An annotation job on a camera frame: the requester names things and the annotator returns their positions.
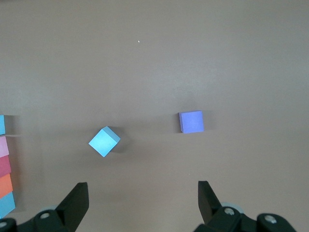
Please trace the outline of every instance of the stack of colored blocks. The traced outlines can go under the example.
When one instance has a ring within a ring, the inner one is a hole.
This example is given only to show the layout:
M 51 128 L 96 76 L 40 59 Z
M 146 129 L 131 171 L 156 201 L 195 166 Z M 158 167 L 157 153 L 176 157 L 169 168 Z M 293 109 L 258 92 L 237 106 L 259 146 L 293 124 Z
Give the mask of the stack of colored blocks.
M 0 115 L 0 135 L 5 134 L 4 116 Z M 9 161 L 9 149 L 6 137 L 0 137 L 0 219 L 4 218 L 13 209 L 13 187 L 11 181 L 11 166 Z

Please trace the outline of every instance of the pink block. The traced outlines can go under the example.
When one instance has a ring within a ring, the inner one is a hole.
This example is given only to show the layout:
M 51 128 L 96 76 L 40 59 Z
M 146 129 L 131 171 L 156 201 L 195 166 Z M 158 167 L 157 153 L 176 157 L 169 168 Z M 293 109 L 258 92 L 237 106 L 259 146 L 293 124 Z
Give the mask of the pink block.
M 6 143 L 5 136 L 0 137 L 0 157 L 7 156 L 9 154 L 8 144 Z
M 9 156 L 3 156 L 0 158 L 0 177 L 3 177 L 9 173 L 11 173 Z

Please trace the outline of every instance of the red block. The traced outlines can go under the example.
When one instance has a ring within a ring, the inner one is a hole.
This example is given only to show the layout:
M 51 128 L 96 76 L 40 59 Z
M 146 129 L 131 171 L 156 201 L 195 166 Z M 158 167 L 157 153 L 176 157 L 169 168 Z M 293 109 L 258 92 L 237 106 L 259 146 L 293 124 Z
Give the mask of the red block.
M 0 177 L 11 173 L 9 156 L 0 157 Z

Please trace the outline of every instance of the foam block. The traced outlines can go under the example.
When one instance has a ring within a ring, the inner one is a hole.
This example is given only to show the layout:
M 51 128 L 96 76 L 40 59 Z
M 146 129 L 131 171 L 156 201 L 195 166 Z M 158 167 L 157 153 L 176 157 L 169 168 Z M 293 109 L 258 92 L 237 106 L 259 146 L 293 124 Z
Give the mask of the foam block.
M 104 127 L 99 133 L 89 142 L 97 152 L 105 157 L 120 141 L 118 135 L 116 135 L 109 127 Z
M 180 128 L 183 133 L 195 133 L 204 131 L 203 112 L 200 110 L 180 112 Z
M 15 209 L 15 202 L 13 193 L 10 192 L 0 199 L 0 219 L 8 215 L 13 209 Z
M 0 198 L 4 197 L 12 191 L 13 187 L 10 174 L 0 177 Z
M 0 135 L 5 134 L 4 115 L 0 115 Z
M 0 157 L 0 177 L 11 173 L 9 156 Z
M 9 154 L 8 144 L 6 143 L 6 137 L 0 137 L 0 157 L 7 156 Z

